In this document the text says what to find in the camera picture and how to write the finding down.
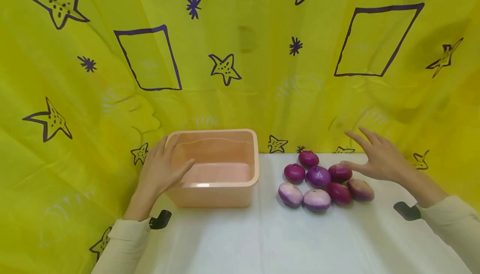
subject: plastic bin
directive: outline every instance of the plastic bin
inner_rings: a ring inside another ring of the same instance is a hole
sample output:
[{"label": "plastic bin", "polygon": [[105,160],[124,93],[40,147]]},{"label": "plastic bin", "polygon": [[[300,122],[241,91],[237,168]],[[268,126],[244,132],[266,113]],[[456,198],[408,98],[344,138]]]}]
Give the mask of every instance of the plastic bin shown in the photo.
[{"label": "plastic bin", "polygon": [[259,176],[257,135],[250,129],[178,131],[173,169],[195,165],[167,191],[178,207],[247,207]]}]

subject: table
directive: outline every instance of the table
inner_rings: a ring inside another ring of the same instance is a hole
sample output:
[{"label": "table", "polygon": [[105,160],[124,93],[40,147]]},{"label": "table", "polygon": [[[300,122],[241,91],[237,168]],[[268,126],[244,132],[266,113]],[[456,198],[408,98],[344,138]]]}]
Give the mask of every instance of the table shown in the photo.
[{"label": "table", "polygon": [[[260,154],[260,179],[245,209],[177,209],[166,196],[152,214],[173,216],[152,231],[138,274],[469,274],[453,250],[423,220],[406,221],[398,201],[415,204],[401,186],[354,172],[375,200],[333,205],[326,213],[288,208],[277,195],[283,169],[297,154]],[[364,154],[319,154],[328,168]],[[303,182],[299,188],[310,189]]]}]

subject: yellow fabric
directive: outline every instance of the yellow fabric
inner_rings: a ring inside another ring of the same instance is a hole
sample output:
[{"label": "yellow fabric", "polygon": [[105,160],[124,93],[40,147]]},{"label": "yellow fabric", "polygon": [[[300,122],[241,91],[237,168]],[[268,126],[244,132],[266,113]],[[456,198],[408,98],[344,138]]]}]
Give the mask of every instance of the yellow fabric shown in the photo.
[{"label": "yellow fabric", "polygon": [[[89,273],[145,144],[177,130],[358,153],[342,132],[365,126],[480,208],[480,0],[1,2],[1,273]],[[392,5],[412,7],[368,9]]]}]

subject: red onion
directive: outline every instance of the red onion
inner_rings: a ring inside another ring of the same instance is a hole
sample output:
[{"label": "red onion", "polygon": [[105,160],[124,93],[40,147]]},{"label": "red onion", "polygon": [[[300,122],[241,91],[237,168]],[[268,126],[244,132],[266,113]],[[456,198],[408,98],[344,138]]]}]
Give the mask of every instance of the red onion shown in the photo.
[{"label": "red onion", "polygon": [[332,201],[338,205],[348,205],[352,201],[352,194],[346,186],[340,183],[330,182],[327,185],[327,192],[332,198]]},{"label": "red onion", "polygon": [[289,164],[285,167],[283,173],[291,182],[299,183],[305,179],[305,169],[300,164]]},{"label": "red onion", "polygon": [[330,173],[333,182],[342,183],[352,177],[352,170],[346,166],[342,166],[340,163],[329,167],[328,172]]},{"label": "red onion", "polygon": [[312,151],[301,151],[299,161],[306,167],[316,166],[320,162],[318,156]]},{"label": "red onion", "polygon": [[278,195],[285,204],[291,207],[299,207],[303,200],[301,191],[288,182],[284,182],[278,187]]},{"label": "red onion", "polygon": [[303,196],[303,203],[314,211],[326,211],[332,204],[332,199],[322,189],[311,189]]},{"label": "red onion", "polygon": [[372,201],[375,193],[368,183],[360,179],[350,179],[347,181],[347,187],[358,201]]},{"label": "red onion", "polygon": [[307,171],[307,181],[316,188],[323,188],[331,181],[330,173],[321,166],[313,166]]}]

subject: sleeve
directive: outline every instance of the sleeve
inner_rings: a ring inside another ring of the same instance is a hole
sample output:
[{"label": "sleeve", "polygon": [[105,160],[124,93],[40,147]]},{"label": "sleeve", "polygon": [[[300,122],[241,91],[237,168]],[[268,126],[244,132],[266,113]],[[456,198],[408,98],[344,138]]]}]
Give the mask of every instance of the sleeve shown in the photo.
[{"label": "sleeve", "polygon": [[150,232],[149,220],[117,220],[108,234],[110,242],[92,274],[133,274],[145,251]]},{"label": "sleeve", "polygon": [[480,274],[480,220],[477,212],[456,196],[429,208],[417,204],[433,232],[458,254],[473,274]]}]

